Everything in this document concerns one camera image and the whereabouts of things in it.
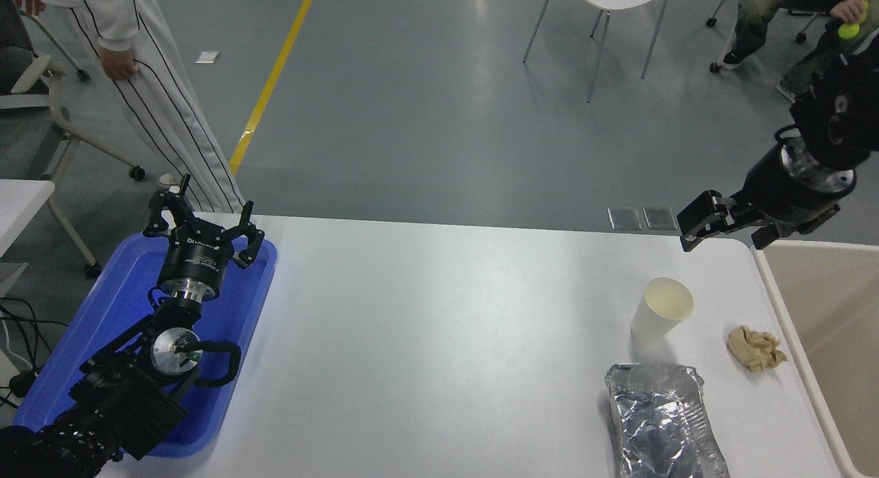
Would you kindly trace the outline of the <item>person's left hand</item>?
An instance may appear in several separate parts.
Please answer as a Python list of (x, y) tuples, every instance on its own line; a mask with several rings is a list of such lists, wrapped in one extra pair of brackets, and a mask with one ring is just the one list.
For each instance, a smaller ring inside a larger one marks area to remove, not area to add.
[(140, 71), (134, 60), (131, 49), (110, 50), (98, 47), (98, 62), (107, 78), (113, 81), (126, 81)]

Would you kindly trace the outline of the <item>person's hand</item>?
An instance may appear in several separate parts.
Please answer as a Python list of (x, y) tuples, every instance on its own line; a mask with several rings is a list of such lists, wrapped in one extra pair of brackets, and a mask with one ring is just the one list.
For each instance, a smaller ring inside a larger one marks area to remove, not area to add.
[(843, 24), (861, 24), (866, 18), (867, 8), (869, 3), (866, 0), (844, 0), (833, 6), (830, 15)]

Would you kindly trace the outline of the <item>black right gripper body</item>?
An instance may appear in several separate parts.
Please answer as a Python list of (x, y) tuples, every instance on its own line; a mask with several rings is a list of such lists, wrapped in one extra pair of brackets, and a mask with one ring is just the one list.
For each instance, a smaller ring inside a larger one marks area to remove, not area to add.
[(767, 217), (804, 223), (853, 192), (853, 171), (829, 168), (805, 147), (775, 147), (745, 177), (738, 202)]

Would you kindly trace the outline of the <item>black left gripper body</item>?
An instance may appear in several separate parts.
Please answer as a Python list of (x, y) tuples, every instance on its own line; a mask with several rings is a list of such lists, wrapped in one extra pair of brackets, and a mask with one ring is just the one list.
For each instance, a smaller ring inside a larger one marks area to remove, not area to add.
[(157, 286), (170, 294), (176, 284), (189, 281), (202, 284), (207, 296), (219, 296), (228, 263), (233, 257), (233, 245), (229, 241), (214, 239), (204, 243), (200, 235), (192, 237), (187, 231), (173, 231), (168, 240), (168, 252)]

